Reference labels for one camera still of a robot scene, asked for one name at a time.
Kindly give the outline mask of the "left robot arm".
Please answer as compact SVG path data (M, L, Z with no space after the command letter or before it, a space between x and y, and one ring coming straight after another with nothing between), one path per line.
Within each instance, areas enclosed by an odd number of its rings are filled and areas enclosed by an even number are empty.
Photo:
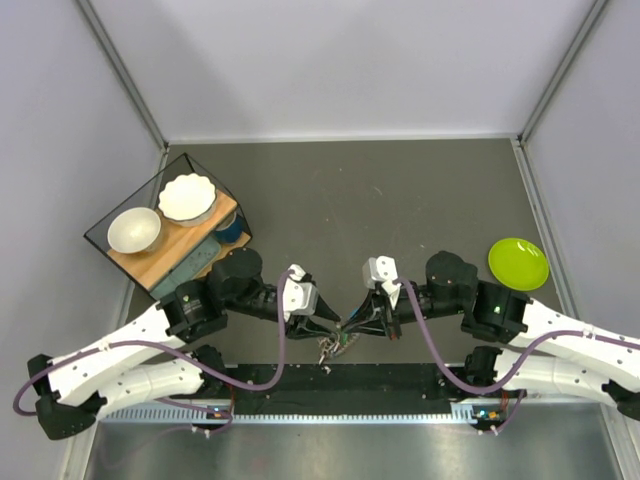
M179 285L138 318L71 354L37 355L27 363L37 399L32 416L51 440L75 436L129 406L171 397L212 398L226 386L271 389L281 378L279 360L263 384L229 376L219 351L188 346L226 328L239 313L278 326L278 339L330 338L319 319L340 317L318 292L312 275L293 264L277 284L262 279L263 261L247 247L231 250L202 279Z

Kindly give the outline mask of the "blue handled metal keyring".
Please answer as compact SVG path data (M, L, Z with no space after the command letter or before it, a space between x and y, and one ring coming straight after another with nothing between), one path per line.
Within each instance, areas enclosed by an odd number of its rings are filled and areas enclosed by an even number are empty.
M342 324L346 319L343 319L340 323L338 323L336 325L336 329L342 328ZM360 338L360 334L349 335L345 333L343 335L338 334L337 340L329 340L328 338L319 339L318 340L318 346L319 346L318 364L319 365L326 364L327 362L343 355L349 348L351 348L359 340L359 338Z

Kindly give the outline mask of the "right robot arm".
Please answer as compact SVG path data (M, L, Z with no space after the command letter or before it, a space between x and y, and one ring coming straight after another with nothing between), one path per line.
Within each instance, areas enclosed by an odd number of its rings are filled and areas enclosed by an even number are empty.
M440 251L425 265L426 281L400 279L393 258L363 267L368 294L344 323L349 333L400 337L404 324L461 317L461 329L483 341L463 372L446 367L428 329L422 333L447 380L474 396L498 390L590 399L639 417L639 341L555 311L529 295L481 281L474 265Z

